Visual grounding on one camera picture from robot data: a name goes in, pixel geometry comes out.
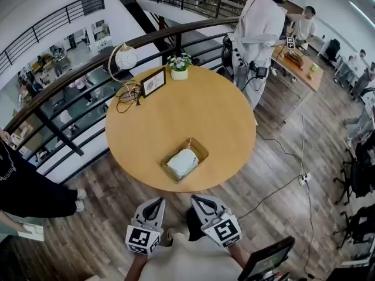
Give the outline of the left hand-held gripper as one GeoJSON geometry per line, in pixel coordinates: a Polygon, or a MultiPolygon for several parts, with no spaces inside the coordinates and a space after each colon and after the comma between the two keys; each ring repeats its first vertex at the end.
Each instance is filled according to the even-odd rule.
{"type": "Polygon", "coordinates": [[[161,242],[165,199],[152,198],[138,206],[127,226],[125,244],[133,252],[150,256],[161,242]]]}

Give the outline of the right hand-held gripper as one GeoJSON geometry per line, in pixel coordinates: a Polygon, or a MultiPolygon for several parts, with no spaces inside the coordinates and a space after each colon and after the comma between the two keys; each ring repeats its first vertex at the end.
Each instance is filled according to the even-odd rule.
{"type": "Polygon", "coordinates": [[[220,198],[194,194],[190,200],[202,223],[201,230],[218,246],[228,248],[242,239],[242,231],[236,216],[220,198]],[[206,222],[206,217],[214,218],[206,222]]]}

